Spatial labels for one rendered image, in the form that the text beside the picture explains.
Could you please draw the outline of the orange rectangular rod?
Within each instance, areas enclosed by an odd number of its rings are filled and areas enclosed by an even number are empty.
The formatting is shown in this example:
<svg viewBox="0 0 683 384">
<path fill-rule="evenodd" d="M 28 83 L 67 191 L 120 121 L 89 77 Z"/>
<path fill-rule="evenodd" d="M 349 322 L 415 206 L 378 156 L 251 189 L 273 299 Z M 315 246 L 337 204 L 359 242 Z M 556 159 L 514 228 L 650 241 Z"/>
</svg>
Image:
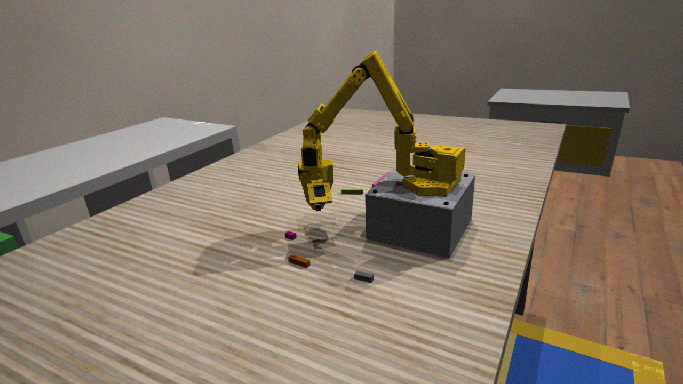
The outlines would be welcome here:
<svg viewBox="0 0 683 384">
<path fill-rule="evenodd" d="M 305 267 L 305 268 L 308 268 L 311 265 L 310 260 L 301 258 L 299 256 L 295 256 L 295 255 L 289 256 L 288 260 L 292 264 L 296 264 L 296 265 L 299 265 L 299 266 Z"/>
</svg>

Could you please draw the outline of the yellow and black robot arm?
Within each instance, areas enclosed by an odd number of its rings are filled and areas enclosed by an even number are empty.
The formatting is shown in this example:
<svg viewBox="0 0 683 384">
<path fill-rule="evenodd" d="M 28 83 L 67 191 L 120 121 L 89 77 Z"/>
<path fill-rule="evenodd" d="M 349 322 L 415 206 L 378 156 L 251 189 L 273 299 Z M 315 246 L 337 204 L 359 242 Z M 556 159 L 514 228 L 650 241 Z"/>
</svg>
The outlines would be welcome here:
<svg viewBox="0 0 683 384">
<path fill-rule="evenodd" d="M 347 81 L 344 81 L 343 86 L 340 86 L 339 91 L 335 93 L 327 105 L 321 104 L 310 116 L 309 123 L 303 130 L 303 146 L 301 148 L 303 168 L 318 168 L 320 166 L 322 160 L 321 133 L 326 132 L 340 110 L 359 89 L 363 81 L 370 76 L 398 124 L 394 133 L 396 172 L 403 176 L 403 187 L 407 187 L 408 190 L 413 190 L 413 193 L 419 195 L 447 196 L 462 177 L 462 173 L 460 173 L 458 177 L 454 178 L 454 158 L 462 148 L 430 147 L 428 143 L 416 143 L 413 114 L 408 109 L 407 103 L 403 100 L 377 51 L 365 56 L 362 63 L 352 69 L 351 75 L 346 79 Z M 415 167 L 410 165 L 410 153 L 414 153 L 413 165 Z M 414 175 L 414 177 L 409 177 L 409 175 Z"/>
</svg>

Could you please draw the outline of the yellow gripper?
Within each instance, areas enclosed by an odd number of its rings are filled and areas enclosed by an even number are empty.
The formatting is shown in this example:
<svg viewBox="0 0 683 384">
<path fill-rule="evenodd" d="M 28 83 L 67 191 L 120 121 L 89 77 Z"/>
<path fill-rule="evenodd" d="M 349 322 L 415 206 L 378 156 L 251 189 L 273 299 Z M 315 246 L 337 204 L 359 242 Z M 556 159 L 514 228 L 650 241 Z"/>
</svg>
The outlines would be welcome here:
<svg viewBox="0 0 683 384">
<path fill-rule="evenodd" d="M 323 209 L 326 203 L 332 202 L 333 163 L 330 159 L 322 159 L 318 168 L 303 168 L 299 161 L 298 175 L 306 202 L 313 210 L 316 210 L 316 204 Z"/>
</svg>

